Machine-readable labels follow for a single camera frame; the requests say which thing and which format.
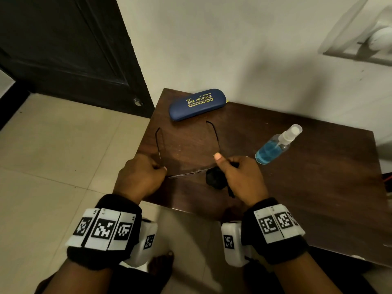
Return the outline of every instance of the wooden table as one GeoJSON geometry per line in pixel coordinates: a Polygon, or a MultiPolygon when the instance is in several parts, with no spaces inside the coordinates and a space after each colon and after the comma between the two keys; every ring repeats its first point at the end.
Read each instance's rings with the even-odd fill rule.
{"type": "MultiPolygon", "coordinates": [[[[138,152],[151,155],[168,174],[214,165],[222,154],[254,157],[274,134],[292,124],[303,127],[291,148],[260,165],[270,196],[286,205],[315,247],[392,267],[392,213],[373,132],[228,102],[223,108],[173,122],[170,103],[188,93],[164,89],[138,152]],[[155,141],[157,128],[161,159],[155,141]]],[[[205,183],[205,173],[166,179],[148,202],[218,221],[241,219],[246,207],[227,189],[205,183]]]]}

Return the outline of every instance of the wristband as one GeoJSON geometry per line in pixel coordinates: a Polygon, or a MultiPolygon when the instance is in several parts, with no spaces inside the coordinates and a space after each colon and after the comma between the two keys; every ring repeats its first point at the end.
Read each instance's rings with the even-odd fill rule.
{"type": "Polygon", "coordinates": [[[119,195],[108,194],[88,208],[67,241],[68,258],[91,270],[118,265],[139,241],[141,208],[119,195]]]}
{"type": "Polygon", "coordinates": [[[267,198],[249,208],[242,220],[242,245],[252,245],[269,264],[295,259],[308,250],[304,230],[287,208],[267,198]]]}

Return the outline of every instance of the spray bottle cap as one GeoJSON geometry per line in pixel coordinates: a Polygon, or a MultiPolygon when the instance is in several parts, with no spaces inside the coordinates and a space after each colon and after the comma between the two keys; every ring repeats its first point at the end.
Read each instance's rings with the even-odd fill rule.
{"type": "Polygon", "coordinates": [[[288,130],[279,135],[279,142],[284,145],[290,144],[302,132],[300,125],[292,125],[288,130]]]}

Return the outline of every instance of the person's left arm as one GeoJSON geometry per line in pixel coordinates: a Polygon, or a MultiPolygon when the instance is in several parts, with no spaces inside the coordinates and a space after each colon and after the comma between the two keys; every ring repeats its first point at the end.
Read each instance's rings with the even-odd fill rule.
{"type": "MultiPolygon", "coordinates": [[[[141,217],[141,210],[138,205],[144,197],[151,195],[160,187],[165,179],[166,172],[166,168],[160,167],[153,159],[142,154],[136,154],[118,173],[113,190],[114,195],[106,195],[106,200],[105,197],[103,200],[101,199],[97,207],[114,209],[113,206],[121,205],[122,208],[127,208],[128,210],[139,209],[141,217]]],[[[83,253],[84,248],[71,249],[73,249],[75,255],[75,252],[77,254],[83,253]]],[[[100,266],[98,259],[94,263],[94,266],[100,266]]],[[[106,293],[113,274],[112,269],[107,267],[100,268],[99,270],[91,270],[82,266],[80,263],[83,262],[72,261],[70,251],[68,250],[68,259],[60,267],[58,272],[56,272],[47,287],[43,291],[42,289],[37,289],[36,293],[106,293]]]]}

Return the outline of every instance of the white wall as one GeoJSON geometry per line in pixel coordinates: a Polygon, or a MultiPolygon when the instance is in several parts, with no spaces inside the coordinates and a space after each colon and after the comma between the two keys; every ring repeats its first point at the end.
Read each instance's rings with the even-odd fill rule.
{"type": "Polygon", "coordinates": [[[0,98],[8,91],[15,81],[0,70],[0,98]]]}
{"type": "Polygon", "coordinates": [[[218,88],[229,101],[369,129],[392,144],[392,67],[317,54],[356,1],[117,0],[155,104],[164,87],[218,88]]]}

